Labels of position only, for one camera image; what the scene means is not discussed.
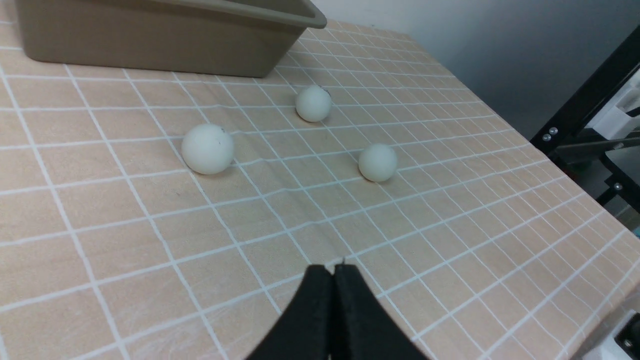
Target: table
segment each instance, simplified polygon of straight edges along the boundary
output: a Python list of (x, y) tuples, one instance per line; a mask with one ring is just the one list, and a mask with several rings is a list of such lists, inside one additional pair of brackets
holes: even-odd
[[(0, 20), (1, 359), (241, 359), (343, 259), (433, 359), (566, 359), (640, 281), (640, 241), (407, 35), (330, 21), (246, 79), (37, 63)], [(180, 157), (203, 122), (218, 176)]]

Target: white ball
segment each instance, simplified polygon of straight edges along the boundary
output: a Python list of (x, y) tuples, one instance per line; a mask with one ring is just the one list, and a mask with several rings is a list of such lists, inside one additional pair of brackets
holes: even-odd
[(396, 172), (397, 166), (396, 152), (391, 146), (382, 143), (367, 146), (358, 158), (360, 173), (376, 183), (389, 180)]
[(320, 86), (311, 85), (296, 97), (296, 111), (306, 121), (322, 121), (331, 111), (331, 95)]
[(182, 140), (182, 157), (195, 172), (217, 174), (234, 160), (234, 140), (220, 126), (200, 124)]

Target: white object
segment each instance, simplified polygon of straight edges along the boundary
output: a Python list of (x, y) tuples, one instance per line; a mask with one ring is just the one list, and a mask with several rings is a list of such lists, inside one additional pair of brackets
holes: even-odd
[(638, 98), (640, 90), (628, 88), (616, 94), (594, 117), (587, 127), (592, 127), (607, 140), (624, 138), (640, 125), (640, 117), (626, 114), (631, 110)]
[(618, 346), (615, 337), (635, 313), (630, 310), (595, 348), (582, 356), (582, 360), (631, 360), (631, 357)]
[(306, 121), (322, 121), (331, 111), (331, 95), (320, 86), (311, 85), (296, 97), (296, 111)]
[(362, 176), (380, 183), (389, 180), (396, 172), (398, 158), (391, 146), (375, 143), (367, 146), (358, 158), (358, 168)]
[(234, 140), (220, 126), (200, 124), (182, 140), (182, 158), (195, 172), (217, 174), (233, 161)]

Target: plastic bin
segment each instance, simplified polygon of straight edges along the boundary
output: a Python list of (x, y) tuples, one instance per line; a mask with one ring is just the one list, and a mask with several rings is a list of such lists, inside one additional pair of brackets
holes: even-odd
[(264, 77), (306, 28), (309, 0), (15, 0), (40, 61)]

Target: white wall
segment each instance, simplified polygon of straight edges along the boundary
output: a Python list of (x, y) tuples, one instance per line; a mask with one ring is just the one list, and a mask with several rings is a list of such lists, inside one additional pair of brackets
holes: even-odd
[(331, 19), (410, 34), (527, 138), (640, 23), (639, 0), (313, 2)]

